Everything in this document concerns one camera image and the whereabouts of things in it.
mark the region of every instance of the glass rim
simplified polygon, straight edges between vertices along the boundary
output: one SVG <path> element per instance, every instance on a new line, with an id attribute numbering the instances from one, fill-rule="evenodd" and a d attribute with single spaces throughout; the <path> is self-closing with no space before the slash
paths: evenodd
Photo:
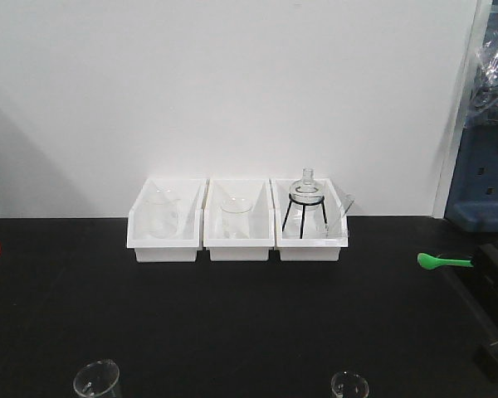
<path id="1" fill-rule="evenodd" d="M 233 203 L 241 203 L 241 207 L 229 208 L 229 206 Z M 228 199 L 222 201 L 220 207 L 222 211 L 229 214 L 243 214 L 252 209 L 252 202 L 245 197 L 229 197 Z"/>
<path id="2" fill-rule="evenodd" d="M 368 384 L 367 380 L 365 380 L 364 377 L 362 377 L 361 375 L 359 375 L 358 373 L 356 373 L 354 371 L 338 371 L 337 373 L 335 373 L 332 376 L 332 378 L 330 379 L 330 389 L 332 390 L 332 393 L 334 395 L 338 394 L 338 391 L 336 391 L 334 389 L 334 385 L 335 385 L 336 379 L 340 376 L 347 376 L 347 377 L 350 377 L 352 379 L 358 380 L 360 383 L 365 384 L 365 390 L 366 390 L 365 397 L 369 396 L 369 384 Z"/>
<path id="3" fill-rule="evenodd" d="M 110 364 L 111 366 L 114 365 L 116 367 L 116 377 L 115 379 L 113 380 L 112 383 L 110 383 L 110 385 L 105 389 L 103 390 L 102 392 L 99 392 L 97 393 L 95 396 L 93 395 L 86 395 L 84 394 L 83 392 L 81 391 L 78 391 L 77 388 L 76 388 L 76 381 L 77 381 L 77 378 L 82 375 L 83 373 L 85 373 L 86 371 L 88 371 L 89 369 L 91 369 L 92 367 L 95 367 L 95 366 L 99 366 L 99 365 L 104 365 L 104 364 Z M 85 398 L 92 398 L 92 397 L 97 397 L 97 396 L 102 396 L 104 395 L 107 391 L 110 391 L 111 389 L 113 389 L 115 386 L 116 386 L 116 383 L 118 383 L 118 380 L 120 378 L 120 368 L 118 367 L 118 365 L 116 365 L 116 362 L 114 362 L 112 359 L 101 359 L 99 361 L 95 361 L 95 362 L 91 362 L 89 363 L 88 365 L 86 366 L 83 366 L 77 373 L 76 373 L 76 377 L 74 377 L 74 381 L 72 382 L 72 386 L 74 387 L 74 391 L 76 392 L 76 394 L 78 396 L 81 396 L 81 397 L 85 397 Z"/>
<path id="4" fill-rule="evenodd" d="M 170 187 L 156 187 L 152 192 L 145 195 L 144 201 L 151 205 L 169 205 L 180 201 L 177 193 Z"/>

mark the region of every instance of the clear beaker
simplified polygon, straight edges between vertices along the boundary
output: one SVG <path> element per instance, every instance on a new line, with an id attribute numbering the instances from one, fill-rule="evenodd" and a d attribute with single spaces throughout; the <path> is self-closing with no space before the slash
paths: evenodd
<path id="1" fill-rule="evenodd" d="M 339 371 L 330 380 L 331 398 L 367 398 L 369 384 L 351 371 Z"/>
<path id="2" fill-rule="evenodd" d="M 229 197 L 222 201 L 223 234 L 228 239 L 249 239 L 249 211 L 252 203 L 244 197 Z"/>
<path id="3" fill-rule="evenodd" d="M 157 188 L 146 197 L 149 233 L 155 238 L 169 238 L 177 232 L 179 198 L 170 188 Z"/>
<path id="4" fill-rule="evenodd" d="M 72 384 L 81 398 L 122 398 L 119 378 L 120 369 L 115 362 L 104 359 L 78 371 Z"/>

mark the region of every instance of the black countertop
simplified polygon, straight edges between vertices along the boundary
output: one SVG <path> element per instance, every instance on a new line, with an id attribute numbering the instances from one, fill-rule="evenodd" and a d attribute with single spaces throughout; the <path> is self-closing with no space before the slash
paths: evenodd
<path id="1" fill-rule="evenodd" d="M 498 397 L 471 360 L 491 331 L 419 251 L 480 239 L 427 217 L 350 217 L 337 263 L 138 264 L 125 219 L 0 220 L 0 397 L 74 396 L 111 358 L 133 397 L 330 396 L 339 370 L 375 398 Z"/>

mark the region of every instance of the clear plastic wrap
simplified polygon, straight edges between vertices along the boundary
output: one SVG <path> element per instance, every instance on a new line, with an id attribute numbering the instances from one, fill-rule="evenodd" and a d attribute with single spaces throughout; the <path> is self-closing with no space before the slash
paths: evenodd
<path id="1" fill-rule="evenodd" d="M 493 7 L 483 46 L 477 51 L 478 71 L 466 127 L 498 124 L 498 7 Z"/>

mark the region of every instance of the black stand leg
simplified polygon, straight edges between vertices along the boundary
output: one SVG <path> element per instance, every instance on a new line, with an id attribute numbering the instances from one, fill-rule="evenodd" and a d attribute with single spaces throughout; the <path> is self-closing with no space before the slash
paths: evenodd
<path id="1" fill-rule="evenodd" d="M 305 229 L 305 213 L 306 213 L 306 205 L 302 205 L 302 218 L 300 219 L 300 236 L 299 239 L 302 239 L 302 233 Z"/>
<path id="2" fill-rule="evenodd" d="M 290 199 L 290 204 L 288 205 L 288 210 L 286 210 L 286 217 L 284 217 L 284 222 L 282 223 L 282 232 L 284 232 L 284 228 L 286 228 L 286 220 L 288 219 L 288 215 L 290 215 L 290 209 L 291 209 L 291 199 Z"/>
<path id="3" fill-rule="evenodd" d="M 323 209 L 323 220 L 325 220 L 325 225 L 328 228 L 329 222 L 326 220 L 325 199 L 321 202 L 321 208 Z"/>

